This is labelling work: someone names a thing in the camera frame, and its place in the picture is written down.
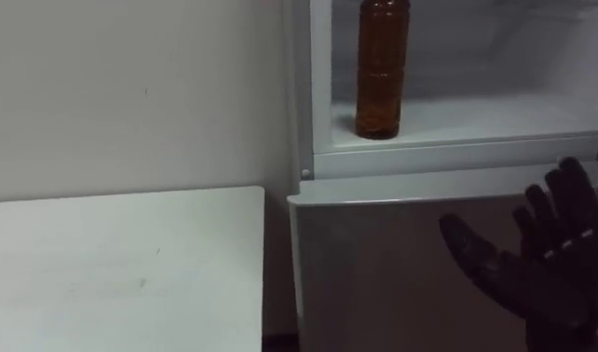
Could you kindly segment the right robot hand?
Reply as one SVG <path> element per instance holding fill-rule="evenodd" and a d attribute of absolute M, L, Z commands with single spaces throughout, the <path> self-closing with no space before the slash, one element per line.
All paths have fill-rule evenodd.
<path fill-rule="evenodd" d="M 525 322 L 530 351 L 598 351 L 598 197 L 582 164 L 561 159 L 525 190 L 513 218 L 520 251 L 501 250 L 461 217 L 439 220 L 465 277 Z"/>

